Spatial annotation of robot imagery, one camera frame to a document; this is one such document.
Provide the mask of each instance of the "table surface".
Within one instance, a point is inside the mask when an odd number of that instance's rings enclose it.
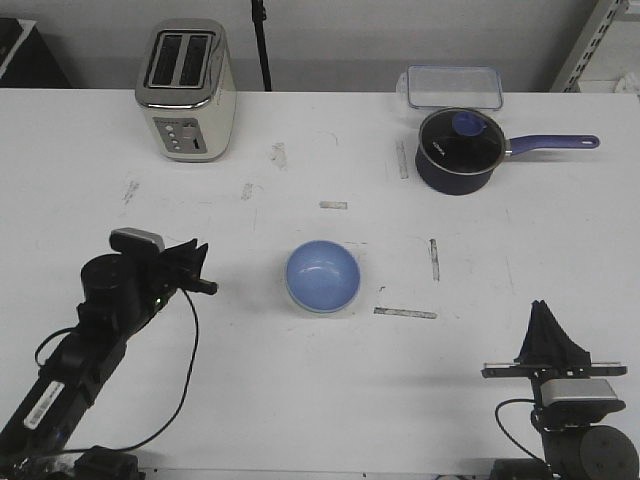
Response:
[[[167,246],[209,243],[202,275],[220,284],[194,296],[189,396],[142,465],[486,473],[523,456],[495,405],[531,391],[480,370],[518,355],[536,299],[593,360],[629,366],[610,379],[627,409],[604,423],[640,445],[635,96],[506,94],[491,115],[507,136],[595,134],[601,146],[521,154],[462,197],[417,175],[419,118],[394,94],[240,93],[227,152],[204,164],[163,157],[131,91],[0,90],[0,105],[0,418],[35,381],[35,347],[76,323],[81,267],[130,226]],[[356,300],[329,316],[294,305],[283,283],[287,255],[319,238],[362,271]],[[163,424],[193,333],[176,296],[131,339],[69,446],[130,445]],[[541,454],[529,408],[503,417]]]

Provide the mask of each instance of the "sticker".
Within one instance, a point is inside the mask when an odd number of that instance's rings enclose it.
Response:
[[[35,406],[31,409],[27,418],[22,422],[24,426],[29,430],[35,430],[38,428],[40,421],[47,414],[49,408],[51,408],[53,402],[56,401],[56,398],[58,398],[58,395],[60,395],[63,388],[64,383],[53,380],[40,397],[40,400],[38,400]]]

